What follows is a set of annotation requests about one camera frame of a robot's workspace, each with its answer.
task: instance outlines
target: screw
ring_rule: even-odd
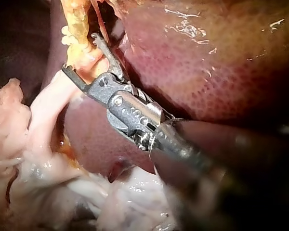
[[[112,100],[114,106],[120,107],[123,103],[123,97],[120,95],[117,95],[113,100]]]

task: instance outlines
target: metal jaw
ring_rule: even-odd
[[[98,34],[92,34],[92,38],[109,60],[109,70],[91,84],[86,84],[72,66],[63,65],[62,71],[82,92],[107,109],[107,119],[116,131],[141,150],[148,151],[154,131],[174,116],[131,84],[120,61]]]

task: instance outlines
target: laparoscopic clip applier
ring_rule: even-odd
[[[175,215],[183,230],[194,230],[199,228],[199,224],[203,228],[204,220],[209,221],[212,217],[207,209],[215,211],[213,208],[218,206],[216,194],[206,193],[207,188],[213,185],[219,188],[219,191],[220,180],[223,178],[226,182],[223,185],[227,185],[229,189],[229,185],[237,185],[233,183],[234,178],[231,174],[230,177],[225,177],[224,168],[212,161],[192,141],[195,136],[193,130],[199,125],[197,121],[175,118],[145,92],[135,87],[106,42],[98,34],[92,34],[92,38],[94,45],[109,60],[109,70],[91,84],[84,82],[71,66],[63,65],[62,71],[84,94],[107,109],[105,116],[113,129],[139,149],[149,153],[156,172],[166,185],[175,188],[181,195],[185,194],[180,197],[179,205],[173,206],[173,211],[178,211],[179,208],[192,217],[189,219],[192,221],[190,225],[189,221],[185,220],[188,216],[182,217],[182,213]],[[201,202],[191,199],[197,195]],[[206,198],[208,206],[199,206],[203,204],[203,198]],[[216,230],[215,225],[218,225],[219,221],[205,223],[207,228],[203,230]]]

